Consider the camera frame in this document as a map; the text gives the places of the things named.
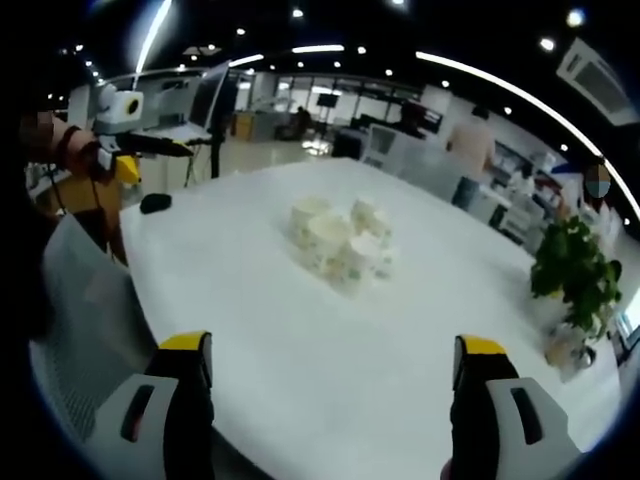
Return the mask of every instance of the black computer mouse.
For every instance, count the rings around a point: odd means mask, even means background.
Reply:
[[[149,213],[161,212],[171,206],[171,195],[165,193],[150,193],[140,202],[140,211],[147,215]]]

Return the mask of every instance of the glass wall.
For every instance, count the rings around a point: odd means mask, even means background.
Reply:
[[[277,112],[288,112],[291,104],[293,77],[280,77],[276,83],[276,98],[278,102],[275,105],[275,109]]]
[[[253,81],[254,76],[240,73],[236,110],[249,108]],[[353,78],[280,76],[276,85],[276,111],[294,113],[298,107],[303,107],[314,120],[335,126],[349,125],[361,115],[395,123],[400,121],[401,105],[405,101],[420,102],[420,92],[410,87]],[[335,108],[319,107],[321,94],[336,95]]]
[[[309,109],[309,95],[313,85],[313,77],[294,77],[291,86],[291,113],[298,110],[298,107]]]

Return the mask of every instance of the yellow object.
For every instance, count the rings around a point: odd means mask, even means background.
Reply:
[[[235,137],[245,142],[251,141],[253,135],[253,113],[238,113],[236,115]]]
[[[136,165],[135,157],[131,155],[118,155],[115,158],[116,180],[128,185],[136,185],[140,183],[140,171]]]
[[[467,355],[507,354],[505,349],[493,340],[487,340],[486,338],[475,337],[473,335],[460,335],[460,338],[464,343]]]
[[[168,338],[158,346],[159,350],[198,350],[200,343],[208,332],[202,330],[199,332],[182,333]]]

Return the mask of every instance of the person's arm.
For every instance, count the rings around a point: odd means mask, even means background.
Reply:
[[[110,180],[103,168],[95,169],[100,145],[93,133],[73,127],[51,112],[24,116],[20,123],[20,140],[33,163],[56,163],[80,178],[88,177],[94,169],[94,176],[100,173],[100,178],[94,180]]]
[[[496,156],[496,141],[492,138],[487,149],[487,156],[484,161],[483,170],[488,170],[493,165],[493,159]]]
[[[458,127],[453,127],[453,131],[451,135],[449,135],[449,139],[447,140],[447,152],[450,152],[453,149],[453,143],[456,141],[456,136],[458,135]]]

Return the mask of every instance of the monitor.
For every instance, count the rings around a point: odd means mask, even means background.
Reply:
[[[225,62],[204,74],[193,98],[189,122],[209,130],[211,113],[228,73],[229,62]]]
[[[321,93],[318,95],[318,107],[336,108],[338,104],[338,96],[330,93]]]

